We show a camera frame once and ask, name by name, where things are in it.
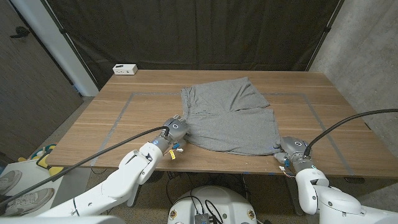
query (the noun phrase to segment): table leg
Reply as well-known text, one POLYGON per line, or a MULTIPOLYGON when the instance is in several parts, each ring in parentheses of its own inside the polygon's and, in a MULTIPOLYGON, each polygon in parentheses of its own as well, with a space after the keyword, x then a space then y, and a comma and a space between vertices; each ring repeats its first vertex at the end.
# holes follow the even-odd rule
POLYGON ((302 216, 304 215, 304 211, 300 207, 299 202, 299 190, 297 189, 297 183, 295 179, 290 177, 285 177, 285 182, 287 186, 287 190, 289 190, 290 199, 293 203, 294 212, 296 215, 302 216))

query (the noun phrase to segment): fabric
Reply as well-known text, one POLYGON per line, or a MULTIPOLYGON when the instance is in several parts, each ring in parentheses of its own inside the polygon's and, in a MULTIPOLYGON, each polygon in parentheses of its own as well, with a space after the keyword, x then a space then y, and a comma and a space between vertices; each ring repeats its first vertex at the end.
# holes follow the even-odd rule
POLYGON ((239 155, 279 152, 279 133, 268 101, 247 77, 181 90, 183 118, 190 127, 185 139, 212 151, 239 155))

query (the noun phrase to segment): white box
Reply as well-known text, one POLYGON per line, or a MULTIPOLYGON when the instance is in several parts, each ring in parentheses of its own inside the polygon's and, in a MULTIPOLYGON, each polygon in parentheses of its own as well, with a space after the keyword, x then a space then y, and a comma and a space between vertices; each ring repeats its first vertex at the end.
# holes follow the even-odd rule
POLYGON ((135 75, 137 70, 136 64, 116 64, 113 67, 115 75, 135 75))

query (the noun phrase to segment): door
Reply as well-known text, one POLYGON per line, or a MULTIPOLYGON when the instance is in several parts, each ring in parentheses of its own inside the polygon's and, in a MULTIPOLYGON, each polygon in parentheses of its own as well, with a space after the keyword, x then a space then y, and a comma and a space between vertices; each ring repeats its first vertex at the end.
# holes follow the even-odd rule
POLYGON ((0 152, 14 161, 28 157, 82 103, 32 34, 10 38, 16 27, 27 29, 0 0, 0 152))

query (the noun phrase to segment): wall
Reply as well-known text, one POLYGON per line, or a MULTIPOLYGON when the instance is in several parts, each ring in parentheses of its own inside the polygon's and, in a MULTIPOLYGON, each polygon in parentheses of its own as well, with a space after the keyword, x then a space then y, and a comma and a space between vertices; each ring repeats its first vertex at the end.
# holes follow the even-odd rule
POLYGON ((83 96, 96 96, 98 89, 79 59, 60 33, 40 0, 12 0, 63 71, 83 96))
MULTIPOLYGON (((397 69, 398 1, 346 0, 310 71, 324 72, 361 113, 398 108, 397 69)), ((363 119, 398 157, 398 114, 363 119)), ((355 185, 331 179, 331 184, 354 195, 363 205, 398 212, 396 182, 366 179, 365 184, 355 185)))

